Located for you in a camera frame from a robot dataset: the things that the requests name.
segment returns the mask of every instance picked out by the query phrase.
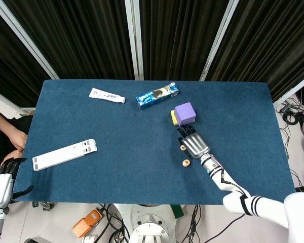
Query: table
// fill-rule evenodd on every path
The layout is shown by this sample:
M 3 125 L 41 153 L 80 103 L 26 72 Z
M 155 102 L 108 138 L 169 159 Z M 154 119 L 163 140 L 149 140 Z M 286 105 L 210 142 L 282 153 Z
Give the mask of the table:
M 135 97 L 169 81 L 61 79 L 44 82 L 14 191 L 20 200 L 220 205 L 220 191 L 180 150 L 170 110 L 191 102 L 193 124 L 227 172 L 252 195 L 283 201 L 294 192 L 267 84 L 176 82 L 178 96 L 139 110 Z M 89 98 L 95 87 L 126 103 Z M 98 151 L 39 171 L 31 158 L 89 138 Z

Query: gray floor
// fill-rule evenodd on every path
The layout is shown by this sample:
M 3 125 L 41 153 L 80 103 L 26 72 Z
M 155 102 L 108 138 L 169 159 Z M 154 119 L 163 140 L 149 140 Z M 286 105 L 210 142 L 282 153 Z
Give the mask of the gray floor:
M 284 126 L 281 117 L 277 115 L 280 127 Z M 290 126 L 291 139 L 289 143 L 289 164 L 300 176 L 304 185 L 304 136 L 300 132 L 299 126 Z M 11 205 L 3 235 L 2 243 L 24 242 L 27 238 L 40 236 L 51 243 L 76 243 L 81 242 L 72 231 L 73 225 L 82 217 L 87 215 L 97 205 L 93 204 L 71 204 L 58 203 L 50 212 L 43 212 L 40 207 L 32 208 L 28 202 L 19 202 Z M 193 206 L 184 207 L 185 216 L 182 217 L 176 227 L 176 237 L 182 241 L 189 227 Z M 201 242 L 218 234 L 233 219 L 239 215 L 234 215 L 225 210 L 223 206 L 202 206 L 203 217 L 197 231 Z M 106 224 L 104 219 L 91 233 L 99 233 Z M 105 233 L 100 242 L 108 242 L 111 229 Z M 288 231 L 269 221 L 245 216 L 234 223 L 221 236 L 212 240 L 217 242 L 287 242 Z

